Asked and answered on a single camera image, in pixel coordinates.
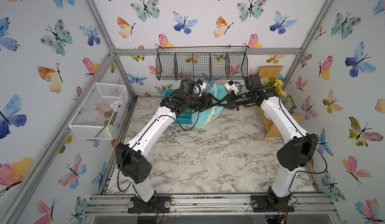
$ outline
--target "teal plastic basket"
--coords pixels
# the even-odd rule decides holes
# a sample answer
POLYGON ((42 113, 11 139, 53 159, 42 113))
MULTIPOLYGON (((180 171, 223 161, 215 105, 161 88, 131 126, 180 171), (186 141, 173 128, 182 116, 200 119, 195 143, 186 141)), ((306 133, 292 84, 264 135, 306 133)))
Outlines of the teal plastic basket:
MULTIPOLYGON (((166 98, 167 96, 170 96, 170 94, 172 92, 173 92, 172 90, 167 91, 166 93, 164 93, 164 97, 166 98)), ((192 125, 193 124, 193 122, 191 121, 191 115, 192 114, 189 114, 189 113, 193 113, 194 111, 190 110, 190 109, 186 109, 185 112, 187 112, 187 113, 181 113, 180 116, 176 120, 181 125, 192 125)))

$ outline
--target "orange butterfly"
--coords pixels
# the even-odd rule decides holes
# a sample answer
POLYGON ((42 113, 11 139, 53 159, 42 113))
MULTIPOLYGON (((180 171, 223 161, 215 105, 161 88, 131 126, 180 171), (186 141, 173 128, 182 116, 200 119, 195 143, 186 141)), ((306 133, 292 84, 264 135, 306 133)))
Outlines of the orange butterfly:
POLYGON ((221 17, 219 16, 219 18, 217 19, 217 30, 215 30, 213 32, 213 34, 215 35, 216 38, 219 38, 220 36, 224 35, 226 33, 226 31, 230 28, 230 26, 233 24, 231 23, 229 26, 227 26, 227 23, 226 21, 221 17))
POLYGON ((132 29, 135 26, 135 23, 130 26, 126 21, 124 21, 121 17, 118 17, 118 25, 122 30, 119 31, 119 34, 122 35, 124 39, 128 38, 132 35, 132 29))
POLYGON ((59 63, 56 63, 57 71, 51 68, 37 67, 40 77, 47 82, 51 81, 50 89, 52 92, 60 93, 62 90, 62 77, 60 76, 59 63))

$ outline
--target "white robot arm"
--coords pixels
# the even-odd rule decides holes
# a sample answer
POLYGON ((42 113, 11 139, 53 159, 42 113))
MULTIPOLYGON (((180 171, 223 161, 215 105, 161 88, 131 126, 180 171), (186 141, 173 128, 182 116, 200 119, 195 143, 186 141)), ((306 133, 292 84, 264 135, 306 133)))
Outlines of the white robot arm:
POLYGON ((180 88, 175 90, 171 96, 163 99, 161 106, 148 124, 126 145, 120 143, 116 148, 118 167, 121 168, 131 182, 136 191, 136 195, 143 202, 149 202, 155 195, 149 181, 151 165, 146 160, 152 146, 161 136, 163 131, 184 112, 186 108, 195 111, 204 111, 214 105, 224 106, 224 108, 239 109, 239 105, 244 107, 260 106, 265 112, 265 116, 271 119, 278 130, 281 132, 285 146, 277 152, 280 162, 279 171, 275 182, 269 188, 272 206, 280 209, 280 206, 287 204, 290 198, 291 184, 293 183, 296 172, 304 169, 307 162, 311 159, 318 138, 309 135, 289 114, 283 106, 277 93, 272 88, 262 88, 259 76, 250 75, 245 78, 248 93, 235 94, 232 91, 225 98, 227 104, 219 104, 224 100, 218 100, 208 94, 196 97, 192 91, 197 85, 200 87, 199 95, 205 87, 202 81, 190 79, 182 80, 180 88))

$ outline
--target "black wire basket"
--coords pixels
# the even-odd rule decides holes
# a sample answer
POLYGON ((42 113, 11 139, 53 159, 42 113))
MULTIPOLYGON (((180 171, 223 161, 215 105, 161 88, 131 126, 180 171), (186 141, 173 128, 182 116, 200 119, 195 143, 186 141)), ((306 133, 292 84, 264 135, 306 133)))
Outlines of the black wire basket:
POLYGON ((156 57, 158 80, 180 80, 181 78, 236 80, 248 74, 248 59, 244 51, 210 52, 193 47, 193 52, 159 52, 156 57))

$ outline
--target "butterfly wallpaper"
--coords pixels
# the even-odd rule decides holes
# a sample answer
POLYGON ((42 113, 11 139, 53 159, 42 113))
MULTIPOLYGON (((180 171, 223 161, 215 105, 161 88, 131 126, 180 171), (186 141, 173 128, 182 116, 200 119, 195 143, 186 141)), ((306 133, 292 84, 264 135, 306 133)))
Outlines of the butterfly wallpaper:
MULTIPOLYGON (((313 177, 324 193, 330 193, 345 224, 385 221, 380 208, 385 203, 385 69, 383 34, 379 34, 385 31, 383 3, 336 0, 285 88, 301 106, 294 111, 305 116, 300 125, 318 137, 317 149, 328 171, 313 177)), ((309 169, 325 169, 318 152, 309 169)))

